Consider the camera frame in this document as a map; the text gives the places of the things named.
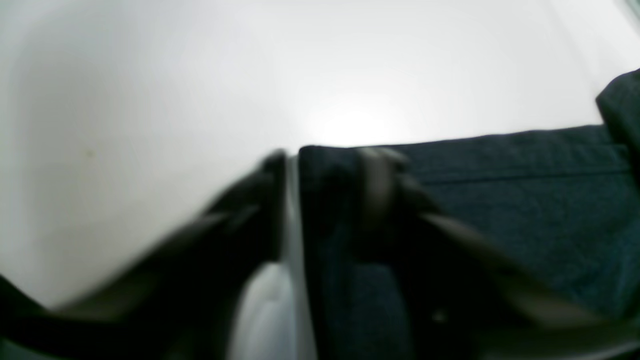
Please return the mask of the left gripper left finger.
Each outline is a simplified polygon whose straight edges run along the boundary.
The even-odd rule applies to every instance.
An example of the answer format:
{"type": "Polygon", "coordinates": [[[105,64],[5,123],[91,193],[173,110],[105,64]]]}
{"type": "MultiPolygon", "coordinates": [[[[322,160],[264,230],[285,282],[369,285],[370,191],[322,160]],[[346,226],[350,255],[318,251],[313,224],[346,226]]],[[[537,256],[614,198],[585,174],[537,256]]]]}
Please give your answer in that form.
{"type": "Polygon", "coordinates": [[[246,282],[276,262],[287,156],[277,150],[130,268],[46,309],[1,280],[1,339],[54,359],[222,360],[246,282]]]}

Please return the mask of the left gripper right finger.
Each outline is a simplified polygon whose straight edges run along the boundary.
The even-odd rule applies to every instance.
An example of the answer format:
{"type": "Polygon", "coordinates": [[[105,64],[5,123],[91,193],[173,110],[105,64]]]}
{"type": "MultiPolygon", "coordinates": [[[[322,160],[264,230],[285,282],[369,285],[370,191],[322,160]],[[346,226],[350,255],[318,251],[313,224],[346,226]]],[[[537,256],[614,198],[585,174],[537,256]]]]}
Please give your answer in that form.
{"type": "Polygon", "coordinates": [[[567,301],[440,210],[388,148],[357,150],[356,256],[391,269],[418,360],[637,360],[639,331],[567,301]]]}

